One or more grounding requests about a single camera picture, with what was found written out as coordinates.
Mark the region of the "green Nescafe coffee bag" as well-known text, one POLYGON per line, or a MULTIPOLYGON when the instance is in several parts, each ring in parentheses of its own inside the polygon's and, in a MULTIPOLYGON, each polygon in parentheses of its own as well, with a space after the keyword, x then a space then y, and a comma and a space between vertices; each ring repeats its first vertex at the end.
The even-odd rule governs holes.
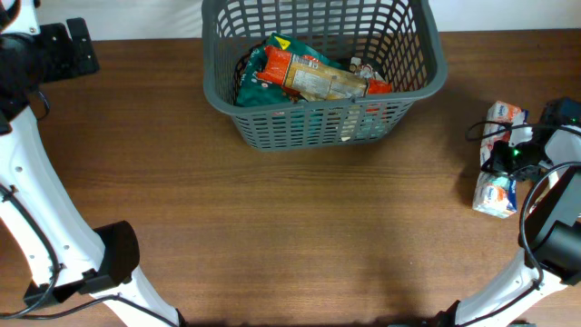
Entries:
POLYGON ((268 45, 309 59, 315 59, 318 62, 334 68, 345 70, 344 65, 330 60, 302 41, 287 35, 272 33, 259 45, 255 45, 247 55, 248 61, 241 73, 239 81, 240 88, 235 101, 235 104, 239 107, 306 102, 306 99, 300 93, 274 84, 273 82, 265 81, 257 76, 257 73, 261 72, 268 62, 264 50, 264 47, 268 45))

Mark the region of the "orange biscuit package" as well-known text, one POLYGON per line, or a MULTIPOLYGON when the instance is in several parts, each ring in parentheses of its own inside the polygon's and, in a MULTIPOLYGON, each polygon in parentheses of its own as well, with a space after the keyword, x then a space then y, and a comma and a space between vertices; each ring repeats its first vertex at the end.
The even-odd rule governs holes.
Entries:
POLYGON ((265 54, 267 64, 257 73, 258 78, 318 101, 388 94, 392 91, 391 84, 381 80, 357 76, 272 45, 265 47, 265 54))

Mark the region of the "beige brown snack bag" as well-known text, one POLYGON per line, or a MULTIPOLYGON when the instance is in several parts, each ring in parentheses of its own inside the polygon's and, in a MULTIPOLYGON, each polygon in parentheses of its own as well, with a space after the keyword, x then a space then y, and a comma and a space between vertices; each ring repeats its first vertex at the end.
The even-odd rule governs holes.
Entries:
MULTIPOLYGON (((391 91, 391 84, 388 84, 381 76, 381 74, 371 64, 365 64, 360 57, 353 56, 350 58, 350 60, 343 59, 341 62, 348 63, 348 71, 357 77, 377 81, 380 86, 373 86, 373 93, 389 93, 391 91)), ((353 111, 350 111, 349 115, 350 117, 345 123, 345 130, 341 133, 340 140, 342 142, 355 139, 355 114, 353 111)))

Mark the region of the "light teal wipes packet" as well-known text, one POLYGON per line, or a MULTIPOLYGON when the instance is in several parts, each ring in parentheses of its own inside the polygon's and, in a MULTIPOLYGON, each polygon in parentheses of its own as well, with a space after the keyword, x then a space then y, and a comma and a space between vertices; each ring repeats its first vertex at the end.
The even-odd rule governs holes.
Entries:
POLYGON ((355 134, 356 141, 381 138, 387 132, 385 124, 362 124, 355 134))

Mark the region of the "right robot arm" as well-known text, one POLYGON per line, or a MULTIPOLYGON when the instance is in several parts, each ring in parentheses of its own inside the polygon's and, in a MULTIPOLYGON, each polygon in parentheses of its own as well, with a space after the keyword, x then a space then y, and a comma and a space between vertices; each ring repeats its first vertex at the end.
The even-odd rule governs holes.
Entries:
POLYGON ((514 326, 548 295, 580 282, 580 103, 546 104, 538 123, 496 102, 482 121, 473 207, 518 218, 515 258, 484 289, 454 302, 432 326, 514 326))

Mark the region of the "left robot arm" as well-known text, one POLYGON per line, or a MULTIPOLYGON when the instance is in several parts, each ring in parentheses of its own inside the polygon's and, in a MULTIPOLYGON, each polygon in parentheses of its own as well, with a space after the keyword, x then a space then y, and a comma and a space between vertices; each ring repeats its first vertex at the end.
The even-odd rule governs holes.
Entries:
POLYGON ((126 221, 91 228, 51 165, 30 105, 41 84, 95 74, 100 66, 82 18, 39 25, 35 0, 1 1, 1 219, 28 262, 25 308, 2 319, 41 320, 38 310, 92 296, 127 326, 183 326, 154 290, 126 221))

